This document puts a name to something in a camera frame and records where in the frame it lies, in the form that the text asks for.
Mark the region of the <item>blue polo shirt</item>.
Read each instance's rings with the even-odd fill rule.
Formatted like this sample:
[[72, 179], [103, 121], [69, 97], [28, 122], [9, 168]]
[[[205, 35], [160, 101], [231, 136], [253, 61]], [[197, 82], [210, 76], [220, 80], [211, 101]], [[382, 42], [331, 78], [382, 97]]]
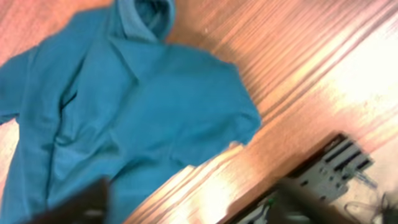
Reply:
[[1, 67], [1, 122], [19, 123], [1, 222], [22, 223], [101, 177], [122, 223], [186, 166], [247, 144], [261, 117], [238, 69], [166, 44], [173, 1], [115, 1]]

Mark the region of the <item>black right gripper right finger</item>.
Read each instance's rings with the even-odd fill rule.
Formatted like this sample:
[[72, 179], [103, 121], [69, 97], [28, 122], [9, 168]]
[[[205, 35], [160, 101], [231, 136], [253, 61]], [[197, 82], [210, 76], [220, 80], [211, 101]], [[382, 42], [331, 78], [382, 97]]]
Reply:
[[275, 184], [275, 201], [270, 209], [271, 224], [355, 224], [292, 179]]

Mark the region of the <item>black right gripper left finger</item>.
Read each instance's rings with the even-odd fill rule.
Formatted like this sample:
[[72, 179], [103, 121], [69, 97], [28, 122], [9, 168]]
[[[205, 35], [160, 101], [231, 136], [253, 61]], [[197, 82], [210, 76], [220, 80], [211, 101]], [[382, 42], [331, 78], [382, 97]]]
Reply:
[[28, 224], [104, 224], [108, 214], [109, 181], [101, 178], [64, 200], [56, 207], [40, 213]]

